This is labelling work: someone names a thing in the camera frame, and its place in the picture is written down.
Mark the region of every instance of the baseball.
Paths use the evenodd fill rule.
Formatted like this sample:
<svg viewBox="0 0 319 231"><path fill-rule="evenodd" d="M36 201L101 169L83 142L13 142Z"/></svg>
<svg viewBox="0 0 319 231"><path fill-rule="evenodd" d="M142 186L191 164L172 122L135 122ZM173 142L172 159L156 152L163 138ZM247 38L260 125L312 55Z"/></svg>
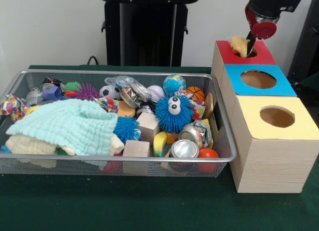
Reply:
<svg viewBox="0 0 319 231"><path fill-rule="evenodd" d="M157 85L150 86L148 87L148 91L152 95L153 102L157 103L159 99L164 99L165 93L163 88L161 88L160 86L157 86Z"/></svg>

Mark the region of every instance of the stacked boxes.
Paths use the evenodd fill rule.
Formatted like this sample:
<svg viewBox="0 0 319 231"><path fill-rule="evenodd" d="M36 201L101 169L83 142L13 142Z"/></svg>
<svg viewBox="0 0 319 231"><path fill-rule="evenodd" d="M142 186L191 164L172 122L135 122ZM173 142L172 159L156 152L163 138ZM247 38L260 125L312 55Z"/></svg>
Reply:
<svg viewBox="0 0 319 231"><path fill-rule="evenodd" d="M239 193L300 193L319 152L319 130L262 41L256 56L217 41L217 78L238 155L231 169Z"/></svg>

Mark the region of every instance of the white wall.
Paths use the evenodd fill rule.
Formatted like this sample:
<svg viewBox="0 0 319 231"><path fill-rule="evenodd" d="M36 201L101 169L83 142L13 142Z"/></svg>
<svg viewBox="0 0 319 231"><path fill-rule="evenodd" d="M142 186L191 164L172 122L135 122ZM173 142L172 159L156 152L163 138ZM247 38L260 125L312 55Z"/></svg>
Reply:
<svg viewBox="0 0 319 231"><path fill-rule="evenodd" d="M182 66L211 66L213 43L228 34L246 36L248 0L200 0L190 4L189 35ZM277 34L267 41L288 72L311 0L283 13ZM0 92L14 74L31 64L80 65L90 55L106 62L101 0L0 0Z"/></svg>

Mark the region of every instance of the googly eye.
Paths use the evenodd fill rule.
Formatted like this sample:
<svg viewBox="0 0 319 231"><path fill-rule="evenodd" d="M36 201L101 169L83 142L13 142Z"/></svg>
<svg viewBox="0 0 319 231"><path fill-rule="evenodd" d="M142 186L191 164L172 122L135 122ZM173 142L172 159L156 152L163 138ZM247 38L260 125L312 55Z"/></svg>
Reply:
<svg viewBox="0 0 319 231"><path fill-rule="evenodd" d="M171 97L168 101L168 104L171 104L171 103L174 103L176 105L179 105L180 106L180 99L177 98L177 97Z"/></svg>
<svg viewBox="0 0 319 231"><path fill-rule="evenodd" d="M178 104L170 104L168 106L168 112L172 115L178 115L180 113L180 105Z"/></svg>

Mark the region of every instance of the orange ball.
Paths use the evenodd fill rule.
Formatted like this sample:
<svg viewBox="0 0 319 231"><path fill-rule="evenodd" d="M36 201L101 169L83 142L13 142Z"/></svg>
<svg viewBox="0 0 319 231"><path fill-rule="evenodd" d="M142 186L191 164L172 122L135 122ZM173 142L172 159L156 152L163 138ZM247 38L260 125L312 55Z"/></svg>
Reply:
<svg viewBox="0 0 319 231"><path fill-rule="evenodd" d="M205 148L200 150L198 158L219 158L216 151ZM197 169L204 174L213 173L218 167L218 163L198 163Z"/></svg>
<svg viewBox="0 0 319 231"><path fill-rule="evenodd" d="M198 87L189 87L186 89L188 94L193 94L193 98L199 101L205 101L204 92Z"/></svg>

